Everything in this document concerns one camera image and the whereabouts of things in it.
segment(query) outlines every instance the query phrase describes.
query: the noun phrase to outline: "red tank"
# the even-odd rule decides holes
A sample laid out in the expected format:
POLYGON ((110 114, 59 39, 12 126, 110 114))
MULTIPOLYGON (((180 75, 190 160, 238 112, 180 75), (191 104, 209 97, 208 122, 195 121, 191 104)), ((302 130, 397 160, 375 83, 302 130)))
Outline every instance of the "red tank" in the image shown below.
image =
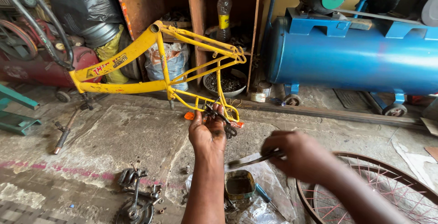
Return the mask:
MULTIPOLYGON (((65 51, 58 51, 61 59, 66 61, 65 51)), ((73 47, 76 70, 99 63, 94 50, 88 47, 73 47)), ((101 76, 86 82, 98 83, 101 76)), ((0 81, 19 82, 35 85, 73 88, 74 84, 65 68, 56 64, 46 50, 39 50, 38 55, 29 61, 23 61, 0 51, 0 81)))

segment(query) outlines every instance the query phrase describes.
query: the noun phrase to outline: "hand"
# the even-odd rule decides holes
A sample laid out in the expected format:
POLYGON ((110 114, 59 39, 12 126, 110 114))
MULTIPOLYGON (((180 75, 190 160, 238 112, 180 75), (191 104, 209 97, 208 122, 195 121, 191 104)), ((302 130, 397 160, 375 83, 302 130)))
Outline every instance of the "hand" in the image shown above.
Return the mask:
POLYGON ((288 177, 307 183, 323 184, 340 162, 307 134, 301 132, 273 131, 261 148, 262 155, 279 148, 286 159, 271 158, 271 163, 288 177))
MULTIPOLYGON (((222 105, 213 104, 213 109, 223 115, 222 105)), ((223 129, 223 120, 216 116, 207 118, 205 125, 202 124, 202 114, 194 111, 194 118, 189 126, 189 140, 193 145, 195 156, 198 155, 221 155, 225 152, 227 136, 223 129)))

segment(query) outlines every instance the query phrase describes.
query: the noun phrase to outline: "yellow bicycle frame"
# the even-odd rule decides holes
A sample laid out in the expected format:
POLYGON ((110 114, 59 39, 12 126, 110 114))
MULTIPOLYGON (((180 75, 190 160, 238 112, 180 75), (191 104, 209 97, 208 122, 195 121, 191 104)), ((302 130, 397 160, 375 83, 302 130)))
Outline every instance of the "yellow bicycle frame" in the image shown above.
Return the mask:
POLYGON ((143 32, 134 42, 132 42, 128 47, 126 47, 123 51, 116 54, 111 59, 107 59, 105 61, 102 61, 99 64, 95 64, 93 66, 80 69, 80 70, 73 70, 70 71, 70 77, 72 78, 74 85, 78 89, 80 93, 84 92, 100 92, 100 93, 119 93, 119 94, 136 94, 136 93, 145 93, 145 92, 155 92, 155 91, 162 91, 166 90, 167 92, 167 99, 171 101, 171 107, 172 107, 172 101, 176 98, 178 101, 183 103, 186 107, 193 109, 193 110, 199 110, 203 111, 203 109, 200 109, 198 107, 199 100, 204 100, 205 102, 214 102, 214 100, 205 98, 196 94, 192 94, 189 92, 181 91, 175 88, 172 88, 172 85, 188 82, 194 79, 197 79, 201 76, 207 75, 209 73, 215 72, 217 74, 217 85, 218 85, 218 94, 219 94, 219 102, 224 107, 224 116, 229 119, 238 122, 239 121, 239 112, 236 108, 234 108, 231 105, 228 105, 225 102, 225 97, 223 95, 221 83, 220 83, 220 70, 229 67, 235 64, 239 63, 245 63, 246 58, 244 56, 244 52, 242 48, 239 49, 234 47, 233 45, 229 45, 226 43, 218 42, 213 39, 210 39, 208 37, 200 36, 198 34, 195 34, 190 31, 177 29, 172 26, 166 26, 163 25, 161 21, 156 21, 152 25, 150 25, 145 32, 143 32), (169 78, 169 72, 167 70, 167 60, 166 60, 166 53, 164 52, 164 44, 163 44, 163 38, 162 33, 166 33, 168 35, 171 35, 175 37, 176 39, 193 44, 195 46, 203 47, 208 50, 214 51, 213 58, 216 57, 216 55, 222 54, 224 56, 211 60, 205 64, 202 64, 200 66, 197 66, 195 68, 192 68, 183 74, 177 76, 176 78, 170 80, 169 78), (220 49, 214 46, 210 46, 201 42, 197 42, 193 39, 187 38, 185 36, 193 37, 201 39, 205 42, 217 45, 219 47, 225 48, 220 49), (161 67, 163 70, 164 80, 157 80, 157 81, 151 81, 142 83, 139 82, 137 84, 102 84, 102 83, 88 83, 83 82, 88 79, 95 78, 97 76, 103 76, 106 75, 114 70, 120 69, 121 67, 129 64, 131 61, 135 60, 137 57, 139 57, 142 53, 144 53, 148 48, 150 48, 154 43, 158 44, 158 51, 160 54, 160 60, 161 60, 161 67), (234 61, 221 65, 220 62, 223 59, 226 58, 232 58, 234 61), (205 71, 201 74, 197 74, 192 77, 187 77, 189 73, 192 73, 200 68, 206 67, 208 65, 211 65, 213 63, 217 63, 217 66, 211 70, 205 71), (194 106, 191 106, 187 104, 185 101, 183 101, 182 98, 178 96, 178 94, 185 94, 189 95, 191 97, 195 98, 195 104, 194 106), (226 108, 230 108, 233 110, 233 112, 236 114, 236 118, 233 118, 232 115, 227 114, 226 108))

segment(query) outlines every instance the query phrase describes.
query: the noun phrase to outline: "screwdriver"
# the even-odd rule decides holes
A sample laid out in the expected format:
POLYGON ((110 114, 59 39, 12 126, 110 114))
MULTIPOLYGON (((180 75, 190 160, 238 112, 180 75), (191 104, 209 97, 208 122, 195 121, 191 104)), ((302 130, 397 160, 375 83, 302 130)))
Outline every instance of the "screwdriver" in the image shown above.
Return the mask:
POLYGON ((266 194, 265 190, 263 190, 263 188, 258 183, 255 183, 255 189, 260 194, 263 201, 265 201, 265 203, 271 203, 271 205, 274 207, 274 209, 278 213, 280 213, 280 215, 284 218, 284 220, 287 221, 286 217, 284 217, 284 215, 277 209, 277 206, 275 206, 274 203, 271 202, 272 199, 270 197, 268 197, 268 194, 266 194))

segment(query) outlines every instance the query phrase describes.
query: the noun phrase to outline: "bowl of screws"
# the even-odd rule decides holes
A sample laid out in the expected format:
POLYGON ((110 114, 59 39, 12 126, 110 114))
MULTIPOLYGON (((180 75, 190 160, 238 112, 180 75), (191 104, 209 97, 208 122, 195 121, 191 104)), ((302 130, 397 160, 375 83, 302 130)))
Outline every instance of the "bowl of screws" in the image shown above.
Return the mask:
MULTIPOLYGON (((218 96, 216 72, 207 74, 202 82, 205 88, 214 96, 218 96)), ((244 91, 247 84, 247 76, 236 69, 222 69, 220 83, 225 98, 232 98, 244 91)))

